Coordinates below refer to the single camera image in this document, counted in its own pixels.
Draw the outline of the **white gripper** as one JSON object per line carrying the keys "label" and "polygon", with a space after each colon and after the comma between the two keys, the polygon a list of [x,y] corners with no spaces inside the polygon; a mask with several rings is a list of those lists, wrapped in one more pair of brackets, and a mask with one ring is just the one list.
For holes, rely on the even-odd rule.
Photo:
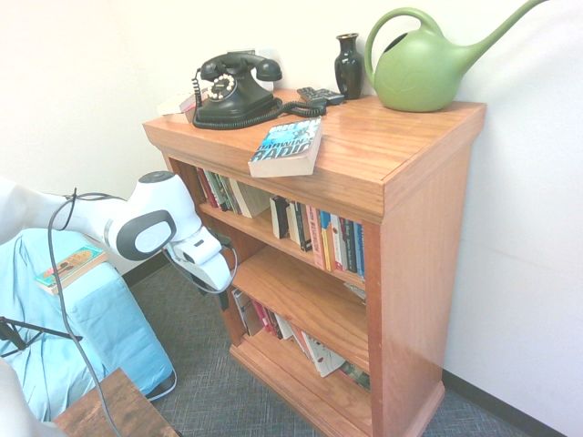
{"label": "white gripper", "polygon": [[194,277],[201,293],[220,292],[217,296],[221,310],[225,311],[229,308],[229,293],[226,289],[231,283],[231,275],[228,263],[220,253],[202,264],[189,260],[182,260],[179,264]]}

